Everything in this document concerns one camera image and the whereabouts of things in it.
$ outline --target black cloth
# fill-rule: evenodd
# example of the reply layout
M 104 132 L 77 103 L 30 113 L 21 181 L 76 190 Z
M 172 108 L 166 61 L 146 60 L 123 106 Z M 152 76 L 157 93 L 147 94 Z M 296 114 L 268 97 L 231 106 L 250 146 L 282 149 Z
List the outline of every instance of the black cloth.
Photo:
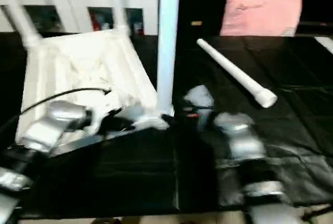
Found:
M 277 103 L 260 108 L 208 54 L 193 42 L 182 42 L 177 46 L 174 105 L 189 89 L 204 84 L 215 111 L 246 113 L 256 122 L 270 162 L 295 205 L 333 201 L 332 54 L 314 38 L 207 41 L 276 93 Z M 133 38 L 133 44 L 156 86 L 157 38 Z M 11 61 L 10 53 L 1 58 Z M 21 66 L 6 74 L 24 77 Z M 21 89 L 18 82 L 17 96 Z M 19 110 L 18 103 L 8 104 L 13 113 Z M 226 140 L 214 132 L 147 129 L 50 159 L 24 200 L 23 218 L 239 209 L 243 199 L 236 166 Z

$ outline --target white pvc pipe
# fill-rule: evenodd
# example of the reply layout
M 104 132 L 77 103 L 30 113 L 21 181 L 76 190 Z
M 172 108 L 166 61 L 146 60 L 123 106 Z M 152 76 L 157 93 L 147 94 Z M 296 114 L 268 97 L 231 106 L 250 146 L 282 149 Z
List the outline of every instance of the white pvc pipe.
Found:
M 124 30 L 127 34 L 129 34 L 130 30 L 127 26 L 123 0 L 113 0 L 113 2 L 114 6 L 112 8 L 112 12 L 113 12 L 114 28 Z
M 172 114 L 172 87 L 176 51 L 179 0 L 160 0 L 157 97 L 158 107 Z
M 197 43 L 203 48 L 218 64 L 231 74 L 241 85 L 244 86 L 254 99 L 263 107 L 271 107 L 277 100 L 277 96 L 270 90 L 254 81 L 244 71 L 225 58 L 220 52 L 209 45 L 205 40 L 198 39 Z
M 36 45 L 40 40 L 27 12 L 21 7 L 17 0 L 6 0 L 11 18 L 22 37 L 22 42 L 26 48 Z

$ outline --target pink cushion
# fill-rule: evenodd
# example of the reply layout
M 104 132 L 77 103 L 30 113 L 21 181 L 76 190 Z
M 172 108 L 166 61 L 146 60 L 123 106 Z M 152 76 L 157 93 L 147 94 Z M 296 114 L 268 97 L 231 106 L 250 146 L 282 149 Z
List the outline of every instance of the pink cushion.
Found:
M 220 35 L 294 36 L 302 0 L 227 0 Z

